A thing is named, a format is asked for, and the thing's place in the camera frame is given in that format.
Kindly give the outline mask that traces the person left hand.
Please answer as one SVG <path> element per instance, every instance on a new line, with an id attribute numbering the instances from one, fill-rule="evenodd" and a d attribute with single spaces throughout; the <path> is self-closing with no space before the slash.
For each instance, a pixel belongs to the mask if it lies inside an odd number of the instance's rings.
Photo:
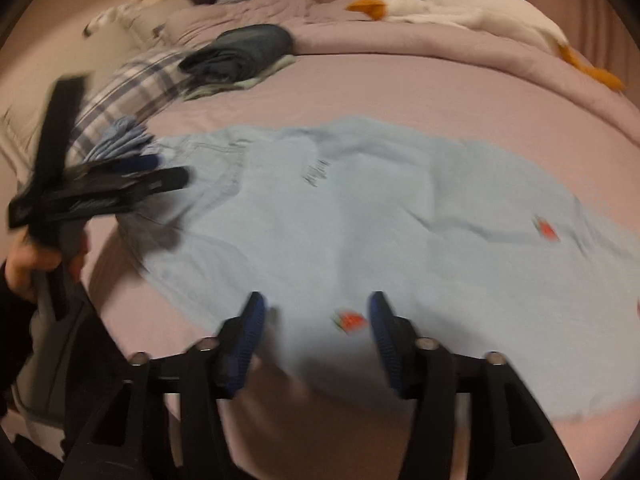
<path id="1" fill-rule="evenodd" d="M 35 302 L 37 299 L 34 281 L 36 272 L 51 272 L 61 264 L 65 264 L 72 279 L 78 282 L 88 252 L 89 242 L 86 234 L 81 235 L 77 254 L 73 258 L 65 260 L 62 252 L 39 244 L 28 234 L 27 230 L 21 230 L 14 236 L 8 258 L 4 264 L 3 276 L 9 290 L 17 297 Z"/>

